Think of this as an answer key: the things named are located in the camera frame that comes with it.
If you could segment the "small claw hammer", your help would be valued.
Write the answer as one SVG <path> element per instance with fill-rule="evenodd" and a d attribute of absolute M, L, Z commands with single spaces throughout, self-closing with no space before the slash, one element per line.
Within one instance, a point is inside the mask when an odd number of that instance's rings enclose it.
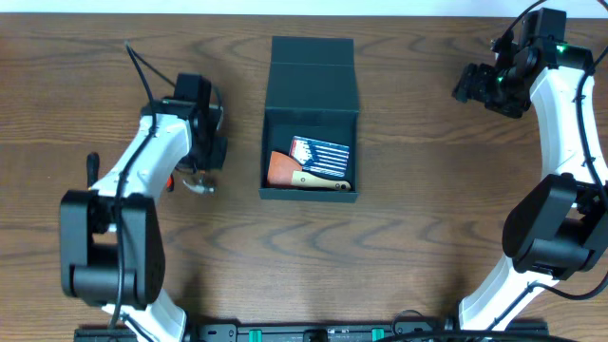
<path fill-rule="evenodd" d="M 199 195 L 214 195 L 216 186 L 207 180 L 204 172 L 188 175 L 182 179 L 183 185 L 191 192 Z"/>

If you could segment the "red handled pliers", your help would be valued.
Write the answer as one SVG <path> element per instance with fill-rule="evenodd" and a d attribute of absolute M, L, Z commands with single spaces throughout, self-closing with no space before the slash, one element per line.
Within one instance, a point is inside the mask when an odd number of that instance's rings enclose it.
<path fill-rule="evenodd" d="M 175 188 L 174 176 L 171 175 L 169 177 L 169 179 L 167 180 L 167 183 L 166 183 L 166 191 L 167 192 L 173 192 L 174 188 Z"/>

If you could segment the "orange scraper wooden handle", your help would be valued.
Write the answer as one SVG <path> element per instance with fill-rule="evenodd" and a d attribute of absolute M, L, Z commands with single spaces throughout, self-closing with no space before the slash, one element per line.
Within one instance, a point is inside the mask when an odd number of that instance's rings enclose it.
<path fill-rule="evenodd" d="M 305 172 L 291 157 L 273 151 L 267 173 L 267 183 L 274 187 L 323 188 L 337 191 L 351 190 L 344 180 L 327 180 Z"/>

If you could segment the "black yellow screwdriver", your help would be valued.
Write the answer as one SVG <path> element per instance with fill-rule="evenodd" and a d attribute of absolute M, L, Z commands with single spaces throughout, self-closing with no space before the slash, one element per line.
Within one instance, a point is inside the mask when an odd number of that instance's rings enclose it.
<path fill-rule="evenodd" d="M 99 179 L 100 156 L 91 152 L 86 156 L 86 187 L 91 189 Z"/>

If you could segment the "dark green box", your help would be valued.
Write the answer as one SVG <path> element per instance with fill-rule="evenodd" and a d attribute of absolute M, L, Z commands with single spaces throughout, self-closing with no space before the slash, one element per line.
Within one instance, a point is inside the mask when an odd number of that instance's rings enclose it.
<path fill-rule="evenodd" d="M 359 112 L 352 39 L 275 36 L 261 138 L 260 197 L 356 202 Z M 346 145 L 350 155 L 343 180 L 351 185 L 351 190 L 269 185 L 271 153 L 288 155 L 295 136 Z"/>

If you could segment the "blue precision screwdriver set case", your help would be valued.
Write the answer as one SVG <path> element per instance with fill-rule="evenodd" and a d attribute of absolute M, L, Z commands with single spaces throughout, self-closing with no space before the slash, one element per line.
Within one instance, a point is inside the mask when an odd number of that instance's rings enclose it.
<path fill-rule="evenodd" d="M 343 144 L 293 136 L 289 155 L 304 171 L 344 178 L 350 148 Z"/>

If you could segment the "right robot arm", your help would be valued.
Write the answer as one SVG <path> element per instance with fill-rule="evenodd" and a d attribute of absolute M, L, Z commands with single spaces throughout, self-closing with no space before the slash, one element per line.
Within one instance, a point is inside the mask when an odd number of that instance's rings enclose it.
<path fill-rule="evenodd" d="M 458 306 L 457 329 L 488 338 L 544 291 L 582 301 L 607 287 L 605 280 L 585 294 L 556 287 L 591 270 L 607 249 L 607 162 L 593 108 L 599 59 L 566 42 L 562 10 L 538 1 L 514 22 L 521 34 L 508 28 L 493 41 L 495 63 L 466 66 L 452 91 L 508 118 L 534 109 L 541 140 L 541 181 L 507 216 L 498 264 Z"/>

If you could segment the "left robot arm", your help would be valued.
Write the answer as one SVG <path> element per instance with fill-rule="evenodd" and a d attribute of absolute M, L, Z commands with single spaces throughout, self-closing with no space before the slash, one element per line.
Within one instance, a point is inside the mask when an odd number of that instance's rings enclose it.
<path fill-rule="evenodd" d="M 187 312 L 163 289 L 165 255 L 156 205 L 175 170 L 220 170 L 227 140 L 223 107 L 199 74 L 181 73 L 170 96 L 142 108 L 137 135 L 115 166 L 60 203 L 61 286 L 65 295 L 121 319 L 138 341 L 196 341 Z"/>

